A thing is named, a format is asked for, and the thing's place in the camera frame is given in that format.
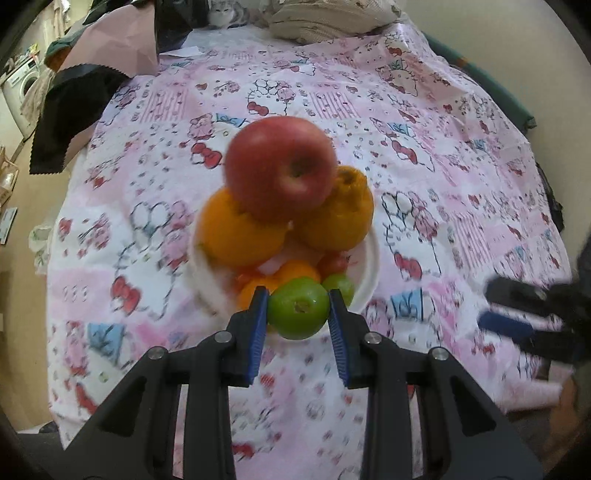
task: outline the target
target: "red apple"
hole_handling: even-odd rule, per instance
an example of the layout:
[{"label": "red apple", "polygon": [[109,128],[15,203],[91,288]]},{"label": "red apple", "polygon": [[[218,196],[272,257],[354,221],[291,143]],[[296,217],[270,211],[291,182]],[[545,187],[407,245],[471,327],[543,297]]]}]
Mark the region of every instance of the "red apple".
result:
[{"label": "red apple", "polygon": [[273,116],[243,128],[225,155],[226,185],[259,220],[277,222],[320,206],[336,176],[330,139],[314,124]]}]

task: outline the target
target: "floor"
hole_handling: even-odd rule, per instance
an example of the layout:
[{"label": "floor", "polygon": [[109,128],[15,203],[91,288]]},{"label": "floor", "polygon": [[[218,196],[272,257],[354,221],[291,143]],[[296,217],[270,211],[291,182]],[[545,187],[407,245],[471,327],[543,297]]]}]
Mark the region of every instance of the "floor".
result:
[{"label": "floor", "polygon": [[17,157],[20,168],[7,206],[18,212],[0,246],[0,405],[12,425],[24,429],[50,420],[47,408],[46,280],[35,274],[28,235],[66,196],[69,175],[29,175],[32,137]]}]

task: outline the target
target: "paper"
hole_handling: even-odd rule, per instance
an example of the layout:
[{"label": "paper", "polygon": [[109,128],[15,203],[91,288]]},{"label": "paper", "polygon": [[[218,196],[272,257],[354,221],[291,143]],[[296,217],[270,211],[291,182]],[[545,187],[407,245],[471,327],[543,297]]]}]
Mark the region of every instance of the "paper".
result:
[{"label": "paper", "polygon": [[17,207],[11,207],[7,208],[4,215],[2,215],[2,220],[0,220],[0,244],[2,245],[6,245],[6,240],[8,239],[8,234],[10,233],[16,214]]}]

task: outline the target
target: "clothes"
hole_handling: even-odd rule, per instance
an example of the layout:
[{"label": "clothes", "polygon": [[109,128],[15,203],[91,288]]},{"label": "clothes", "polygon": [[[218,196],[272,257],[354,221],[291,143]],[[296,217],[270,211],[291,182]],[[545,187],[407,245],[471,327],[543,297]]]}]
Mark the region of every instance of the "clothes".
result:
[{"label": "clothes", "polygon": [[51,87],[51,82],[55,73],[46,66],[41,66],[41,74],[35,80],[35,83],[29,88],[25,99],[21,104],[21,115],[25,117],[29,123],[36,124],[37,119],[43,113],[43,105],[45,104],[45,97]]}]

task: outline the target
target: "folded blanket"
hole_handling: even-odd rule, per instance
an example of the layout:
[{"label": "folded blanket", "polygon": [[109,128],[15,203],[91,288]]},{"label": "folded blanket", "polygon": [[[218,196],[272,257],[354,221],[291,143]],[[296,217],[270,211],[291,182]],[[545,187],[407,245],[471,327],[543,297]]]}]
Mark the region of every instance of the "folded blanket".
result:
[{"label": "folded blanket", "polygon": [[394,0],[273,0],[263,15],[273,36],[308,44],[367,33],[395,22],[401,10]]}]

